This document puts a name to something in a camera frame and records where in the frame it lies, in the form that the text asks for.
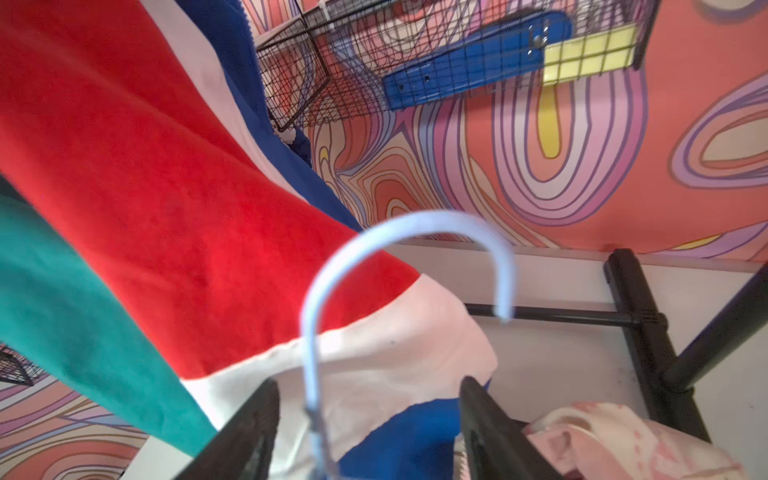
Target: white fabric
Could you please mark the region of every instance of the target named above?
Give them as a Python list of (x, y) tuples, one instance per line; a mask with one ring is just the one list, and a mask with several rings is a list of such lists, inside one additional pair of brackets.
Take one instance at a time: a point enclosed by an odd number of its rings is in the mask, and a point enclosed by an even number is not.
[(200, 96), (253, 164), (275, 184), (306, 201), (261, 151), (235, 103), (219, 58), (203, 32), (174, 0), (140, 0)]
[[(498, 365), (464, 304), (425, 275), (370, 316), (321, 334), (319, 351), (324, 417), (337, 460), (394, 415), (456, 398), (464, 376), (486, 383)], [(298, 339), (182, 383), (221, 428), (270, 376), (280, 386), (281, 417), (270, 477), (304, 480), (312, 462)]]
[(296, 141), (296, 128), (291, 127), (285, 131), (279, 131), (277, 128), (275, 128), (275, 133), (286, 145), (293, 145), (293, 142)]

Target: black metal rod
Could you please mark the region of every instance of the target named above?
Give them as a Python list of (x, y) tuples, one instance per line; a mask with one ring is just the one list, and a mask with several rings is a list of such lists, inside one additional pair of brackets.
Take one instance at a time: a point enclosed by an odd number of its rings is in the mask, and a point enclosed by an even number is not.
[(766, 323), (768, 263), (662, 373), (664, 386), (674, 392), (685, 392)]
[(3, 370), (0, 372), (0, 382), (26, 386), (33, 386), (35, 384), (25, 370), (24, 365), (11, 353), (0, 352), (0, 366), (2, 366)]
[(643, 60), (645, 60), (645, 53), (648, 50), (648, 42), (650, 41), (650, 33), (654, 30), (656, 17), (659, 15), (659, 7), (661, 7), (661, 0), (651, 1), (653, 1), (654, 4), (650, 7), (650, 13), (648, 15), (647, 23), (645, 24), (643, 38), (640, 40), (640, 43), (635, 50), (634, 58), (632, 59), (632, 68), (634, 70), (640, 70), (643, 67)]
[[(495, 316), (493, 305), (484, 303), (466, 303), (470, 315)], [(631, 326), (632, 316), (621, 312), (602, 312), (600, 310), (572, 310), (564, 308), (539, 308), (536, 306), (515, 307), (515, 318), (522, 320), (542, 320), (544, 322), (583, 323), (587, 325)]]
[(637, 319), (637, 325), (622, 330), (650, 419), (709, 442), (693, 390), (675, 393), (661, 385), (660, 373), (676, 357), (666, 317), (656, 306), (640, 262), (632, 250), (619, 249), (608, 257), (604, 271), (616, 310)]
[[(375, 12), (373, 10), (374, 8), (377, 8), (377, 7), (385, 8), (390, 3), (394, 3), (394, 0), (376, 0), (376, 2), (371, 2), (371, 3), (368, 3), (368, 4), (363, 4), (362, 7), (355, 8), (355, 9), (349, 11), (349, 12), (343, 12), (343, 13), (341, 13), (339, 15), (336, 15), (334, 17), (331, 17), (331, 18), (329, 18), (327, 20), (323, 20), (322, 22), (318, 22), (318, 23), (312, 25), (311, 27), (309, 26), (309, 24), (306, 21), (304, 21), (304, 29), (302, 31), (299, 31), (299, 32), (294, 33), (292, 35), (288, 35), (286, 37), (283, 37), (279, 41), (277, 40), (277, 36), (279, 36), (279, 34), (278, 34), (278, 35), (270, 38), (269, 40), (267, 40), (266, 43), (262, 47), (257, 47), (257, 49), (273, 47), (274, 45), (278, 45), (278, 44), (284, 43), (286, 41), (293, 40), (294, 38), (300, 37), (301, 35), (305, 35), (305, 34), (311, 35), (312, 32), (314, 32), (314, 31), (316, 31), (316, 30), (318, 30), (318, 29), (320, 29), (322, 27), (325, 27), (327, 25), (331, 25), (332, 23), (338, 22), (339, 20), (344, 20), (346, 18), (350, 18), (350, 17), (352, 17), (354, 15), (357, 15), (357, 14), (359, 14), (361, 12), (364, 12), (365, 10), (371, 10), (369, 12), (369, 14), (372, 14), (372, 13)], [(302, 19), (305, 18), (305, 14), (313, 13), (313, 10), (315, 10), (315, 8), (318, 8), (318, 7), (314, 7), (312, 9), (310, 9), (308, 12), (304, 12), (302, 9), (300, 9), (299, 12), (301, 12)]]
[(331, 72), (328, 70), (328, 65), (326, 65), (326, 59), (323, 57), (323, 54), (320, 52), (320, 48), (317, 46), (317, 41), (315, 40), (314, 35), (312, 35), (309, 31), (310, 26), (306, 22), (306, 17), (304, 16), (304, 11), (301, 8), (301, 4), (299, 3), (299, 0), (294, 0), (294, 3), (296, 5), (296, 8), (298, 8), (299, 10), (300, 21), (302, 25), (304, 25), (304, 28), (307, 31), (307, 36), (310, 38), (312, 49), (315, 51), (315, 55), (317, 55), (317, 60), (320, 63), (320, 67), (322, 67), (323, 73), (326, 76), (326, 78), (325, 80), (323, 80), (323, 83), (310, 95), (310, 97), (301, 106), (299, 106), (296, 109), (296, 112), (294, 112), (294, 114), (291, 115), (291, 117), (288, 119), (287, 122), (285, 122), (284, 124), (281, 124), (280, 122), (277, 121), (277, 119), (275, 119), (275, 125), (277, 126), (277, 131), (280, 131), (280, 132), (284, 132), (288, 130), (288, 128), (290, 128), (291, 125), (293, 125), (293, 122), (296, 121), (296, 119), (306, 110), (306, 108), (309, 107), (312, 104), (312, 102), (315, 101), (318, 95), (323, 93), (323, 90), (325, 90), (326, 87), (331, 83)]

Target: black wire basket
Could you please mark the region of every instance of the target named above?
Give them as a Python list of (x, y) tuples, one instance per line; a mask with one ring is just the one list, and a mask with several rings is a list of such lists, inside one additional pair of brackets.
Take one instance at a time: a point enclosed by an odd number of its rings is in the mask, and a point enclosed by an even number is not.
[(293, 125), (639, 68), (660, 0), (330, 0), (257, 39)]
[(45, 372), (21, 353), (0, 343), (0, 382), (33, 386)]

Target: white plastic hanger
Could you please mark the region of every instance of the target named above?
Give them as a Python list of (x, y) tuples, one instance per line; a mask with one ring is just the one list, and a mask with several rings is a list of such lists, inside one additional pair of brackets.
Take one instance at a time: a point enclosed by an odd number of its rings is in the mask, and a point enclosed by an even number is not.
[(444, 210), (427, 210), (402, 215), (366, 230), (341, 247), (317, 273), (304, 297), (301, 309), (301, 335), (304, 344), (304, 384), (306, 411), (310, 416), (310, 432), (315, 456), (312, 478), (340, 480), (339, 466), (333, 461), (323, 420), (323, 402), (319, 382), (317, 323), (323, 307), (341, 280), (373, 253), (400, 240), (427, 233), (459, 233), (480, 243), (495, 261), (496, 295), (494, 313), (508, 322), (512, 318), (515, 298), (515, 258), (509, 242), (485, 221), (472, 215)]

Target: blue fabric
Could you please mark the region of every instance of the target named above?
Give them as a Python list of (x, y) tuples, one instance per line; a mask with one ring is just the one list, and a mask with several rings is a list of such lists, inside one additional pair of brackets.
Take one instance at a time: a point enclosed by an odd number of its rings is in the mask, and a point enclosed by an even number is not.
[(290, 145), (293, 153), (301, 157), (304, 163), (312, 167), (312, 144), (309, 138), (299, 128), (296, 129), (296, 139)]
[(339, 467), (349, 478), (449, 480), (460, 431), (458, 399), (413, 405), (349, 450)]
[(266, 111), (261, 71), (242, 5), (237, 0), (176, 1), (213, 45), (246, 126), (272, 165), (315, 208), (361, 231), (355, 217), (325, 181), (275, 133)]

